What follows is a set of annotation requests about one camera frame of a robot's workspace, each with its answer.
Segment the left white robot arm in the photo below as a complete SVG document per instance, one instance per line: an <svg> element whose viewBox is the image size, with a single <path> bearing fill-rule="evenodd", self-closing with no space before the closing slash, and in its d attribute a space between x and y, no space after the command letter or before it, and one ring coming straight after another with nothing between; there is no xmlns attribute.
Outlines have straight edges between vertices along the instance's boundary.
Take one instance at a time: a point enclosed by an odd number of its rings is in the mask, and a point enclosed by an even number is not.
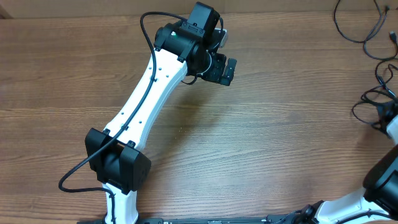
<svg viewBox="0 0 398 224"><path fill-rule="evenodd" d="M228 38L220 14L196 2L188 18L160 27L149 43L147 68L120 112L101 131L90 129L85 147L90 169L106 194L100 223L137 223L137 191L151 168L142 153L167 98L187 76L228 86L237 61L218 53Z"/></svg>

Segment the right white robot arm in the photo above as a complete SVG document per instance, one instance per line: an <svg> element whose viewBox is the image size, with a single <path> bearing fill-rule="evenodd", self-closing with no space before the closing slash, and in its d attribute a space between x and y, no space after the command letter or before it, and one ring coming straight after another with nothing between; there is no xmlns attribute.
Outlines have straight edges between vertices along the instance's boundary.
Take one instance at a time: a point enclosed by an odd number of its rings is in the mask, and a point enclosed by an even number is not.
<svg viewBox="0 0 398 224"><path fill-rule="evenodd" d="M277 223L367 223L397 220L397 102L376 103L376 128L394 147L367 173L363 186L337 200L307 205Z"/></svg>

